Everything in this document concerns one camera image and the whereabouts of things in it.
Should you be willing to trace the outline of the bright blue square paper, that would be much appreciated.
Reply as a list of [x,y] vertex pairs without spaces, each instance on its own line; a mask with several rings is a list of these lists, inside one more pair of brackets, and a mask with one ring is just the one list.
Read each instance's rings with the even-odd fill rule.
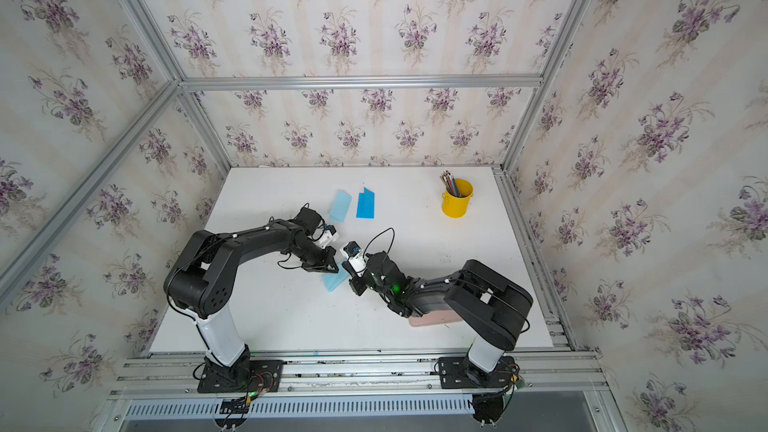
[[356,215],[357,219],[372,220],[375,218],[375,193],[364,188],[358,194]]

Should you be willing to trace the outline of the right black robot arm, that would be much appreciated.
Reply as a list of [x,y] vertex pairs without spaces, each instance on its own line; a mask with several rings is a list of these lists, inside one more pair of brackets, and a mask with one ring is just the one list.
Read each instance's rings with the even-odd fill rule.
[[390,311],[403,318],[441,311],[458,315],[477,335],[466,355],[468,369],[473,372],[493,372],[504,353],[513,351],[530,328],[532,295],[476,259],[435,279],[405,275],[386,252],[357,250],[344,259],[342,268],[350,276],[356,295],[373,291]]

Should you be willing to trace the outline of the colored pencils bundle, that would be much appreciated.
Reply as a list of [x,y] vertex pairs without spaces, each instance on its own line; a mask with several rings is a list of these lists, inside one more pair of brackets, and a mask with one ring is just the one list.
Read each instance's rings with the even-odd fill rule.
[[463,195],[461,194],[461,192],[460,192],[460,190],[458,188],[458,184],[456,182],[456,179],[454,178],[453,174],[450,171],[448,171],[448,170],[443,171],[440,174],[440,178],[441,178],[441,180],[443,181],[443,183],[444,183],[444,185],[446,187],[446,191],[451,196],[456,197],[456,198],[462,198],[463,197]]

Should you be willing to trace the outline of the light blue paper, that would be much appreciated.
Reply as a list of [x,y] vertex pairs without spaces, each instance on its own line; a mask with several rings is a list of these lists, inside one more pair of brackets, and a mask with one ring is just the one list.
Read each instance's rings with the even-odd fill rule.
[[343,223],[348,215],[351,202],[352,196],[349,193],[338,190],[329,210],[329,219],[332,222]]
[[350,279],[349,272],[344,267],[345,260],[338,262],[338,271],[323,276],[323,285],[327,292],[333,292]]

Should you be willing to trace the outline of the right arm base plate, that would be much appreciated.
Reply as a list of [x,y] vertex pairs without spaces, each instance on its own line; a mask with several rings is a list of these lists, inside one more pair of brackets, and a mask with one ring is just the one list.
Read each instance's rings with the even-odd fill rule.
[[440,357],[436,373],[442,389],[504,389],[513,385],[520,368],[511,356],[502,356],[491,372],[480,369],[467,356]]

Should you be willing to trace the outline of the aluminium front rail frame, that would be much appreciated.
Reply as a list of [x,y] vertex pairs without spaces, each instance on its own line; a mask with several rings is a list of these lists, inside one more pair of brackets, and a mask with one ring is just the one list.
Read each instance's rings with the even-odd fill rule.
[[[118,368],[94,430],[119,431],[134,400],[224,398],[231,409],[247,408],[263,397],[469,394],[482,426],[514,418],[521,400],[547,393],[573,393],[585,405],[586,420],[598,431],[624,431],[627,426],[610,391],[607,377],[590,352],[559,349],[515,351],[517,381],[504,389],[442,389],[436,373],[440,357],[463,357],[456,350],[373,354],[259,354],[255,360],[284,362],[276,392],[200,394],[194,373],[202,373],[199,354],[162,354],[131,359]],[[200,420],[214,430],[242,431],[259,419]]]

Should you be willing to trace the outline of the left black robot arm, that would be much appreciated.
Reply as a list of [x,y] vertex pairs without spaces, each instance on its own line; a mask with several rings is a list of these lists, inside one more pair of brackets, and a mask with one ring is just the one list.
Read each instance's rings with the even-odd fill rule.
[[336,228],[303,206],[290,219],[270,218],[255,228],[191,236],[171,267],[163,292],[170,309],[192,320],[206,346],[206,365],[233,375],[250,360],[229,308],[239,267],[272,253],[299,260],[298,269],[337,273]]

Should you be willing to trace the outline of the light blue front paper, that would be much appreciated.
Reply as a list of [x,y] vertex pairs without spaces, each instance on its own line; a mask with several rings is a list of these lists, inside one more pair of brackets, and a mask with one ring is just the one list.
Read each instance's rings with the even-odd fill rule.
[[327,292],[333,292],[350,279],[349,272],[344,267],[345,260],[338,262],[338,271],[323,276],[323,285]]

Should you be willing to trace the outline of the yellow pencil cup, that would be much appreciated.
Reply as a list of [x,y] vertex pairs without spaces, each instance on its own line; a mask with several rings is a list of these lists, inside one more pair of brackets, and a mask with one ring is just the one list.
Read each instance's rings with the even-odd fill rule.
[[467,213],[474,188],[469,181],[464,179],[456,179],[455,182],[458,187],[459,196],[444,192],[441,210],[447,217],[458,219]]

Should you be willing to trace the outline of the pink eraser case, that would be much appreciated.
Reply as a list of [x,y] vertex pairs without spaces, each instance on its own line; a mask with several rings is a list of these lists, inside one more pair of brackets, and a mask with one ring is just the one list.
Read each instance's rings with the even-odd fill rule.
[[463,319],[453,310],[439,310],[427,313],[425,315],[408,318],[411,327],[429,327],[460,323]]

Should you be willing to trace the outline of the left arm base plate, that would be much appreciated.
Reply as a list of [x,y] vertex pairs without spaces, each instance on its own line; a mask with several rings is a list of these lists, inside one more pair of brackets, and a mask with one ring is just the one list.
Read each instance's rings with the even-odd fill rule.
[[193,376],[200,394],[276,392],[284,362],[280,360],[248,360],[226,368],[205,359],[202,373]]

